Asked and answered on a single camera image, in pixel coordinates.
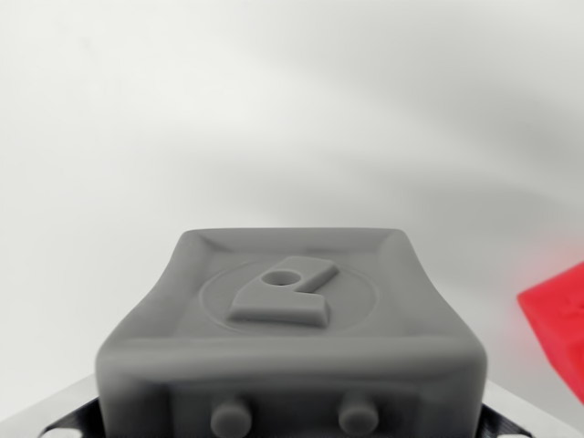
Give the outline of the black-padded silver gripper left finger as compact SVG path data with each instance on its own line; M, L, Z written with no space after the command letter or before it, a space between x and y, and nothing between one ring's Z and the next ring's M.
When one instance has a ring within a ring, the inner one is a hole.
M2 437L41 437L68 429L67 436L103 437L104 429L93 374L1 421Z

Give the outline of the black-padded silver gripper right finger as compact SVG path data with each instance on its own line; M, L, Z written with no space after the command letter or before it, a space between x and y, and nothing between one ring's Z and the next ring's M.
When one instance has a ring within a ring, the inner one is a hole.
M583 433L503 387L485 385L479 437L582 437Z

